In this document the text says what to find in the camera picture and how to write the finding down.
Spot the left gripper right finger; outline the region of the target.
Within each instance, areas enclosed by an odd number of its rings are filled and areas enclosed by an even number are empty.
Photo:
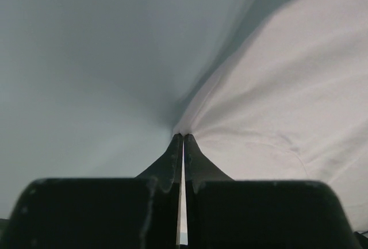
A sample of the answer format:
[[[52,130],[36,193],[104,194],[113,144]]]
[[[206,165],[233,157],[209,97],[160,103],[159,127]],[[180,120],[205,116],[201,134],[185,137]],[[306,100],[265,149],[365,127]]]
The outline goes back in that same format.
[[[184,169],[186,193],[197,193],[203,182],[233,181],[201,151],[195,137],[184,137]]]

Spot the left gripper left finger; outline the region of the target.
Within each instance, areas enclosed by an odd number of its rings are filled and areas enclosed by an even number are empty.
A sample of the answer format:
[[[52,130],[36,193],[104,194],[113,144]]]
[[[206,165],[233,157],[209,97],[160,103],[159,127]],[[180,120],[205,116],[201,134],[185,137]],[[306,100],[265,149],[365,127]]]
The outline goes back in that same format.
[[[156,179],[164,193],[181,182],[183,155],[183,136],[175,134],[165,152],[147,167],[136,179]]]

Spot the white robot print t-shirt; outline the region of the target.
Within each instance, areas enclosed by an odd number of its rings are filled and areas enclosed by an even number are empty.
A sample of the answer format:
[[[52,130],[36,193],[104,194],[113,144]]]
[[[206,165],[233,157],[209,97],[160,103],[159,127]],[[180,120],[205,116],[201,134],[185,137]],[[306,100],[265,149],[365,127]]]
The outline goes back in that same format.
[[[233,179],[310,179],[367,230],[367,0],[292,0],[205,82],[176,125]]]

